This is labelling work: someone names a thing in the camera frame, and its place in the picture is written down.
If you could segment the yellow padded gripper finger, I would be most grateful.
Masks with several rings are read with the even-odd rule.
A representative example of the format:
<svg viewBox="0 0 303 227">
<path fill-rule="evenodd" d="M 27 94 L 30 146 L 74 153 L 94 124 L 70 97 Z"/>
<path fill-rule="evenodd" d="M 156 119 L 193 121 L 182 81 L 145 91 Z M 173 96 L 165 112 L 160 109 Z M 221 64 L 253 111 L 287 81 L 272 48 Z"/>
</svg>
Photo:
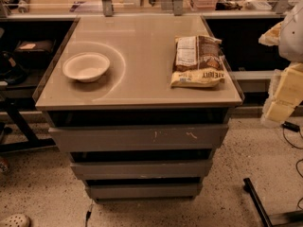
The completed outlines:
<svg viewBox="0 0 303 227">
<path fill-rule="evenodd" d="M 303 63 L 291 62 L 283 71 L 276 69 L 270 80 L 268 95 L 260 122 L 266 127 L 277 127 L 303 101 Z"/>
</svg>

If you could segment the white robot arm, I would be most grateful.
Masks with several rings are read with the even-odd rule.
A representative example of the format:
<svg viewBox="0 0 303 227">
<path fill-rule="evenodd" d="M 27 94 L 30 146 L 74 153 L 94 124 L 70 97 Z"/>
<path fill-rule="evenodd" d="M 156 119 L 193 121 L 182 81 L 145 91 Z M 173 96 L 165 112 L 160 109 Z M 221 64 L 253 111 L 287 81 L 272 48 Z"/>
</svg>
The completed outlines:
<svg viewBox="0 0 303 227">
<path fill-rule="evenodd" d="M 277 45 L 279 56 L 290 62 L 283 71 L 274 71 L 262 108 L 261 123 L 275 127 L 286 122 L 303 101 L 303 0 L 282 22 L 262 34 L 258 42 Z"/>
</svg>

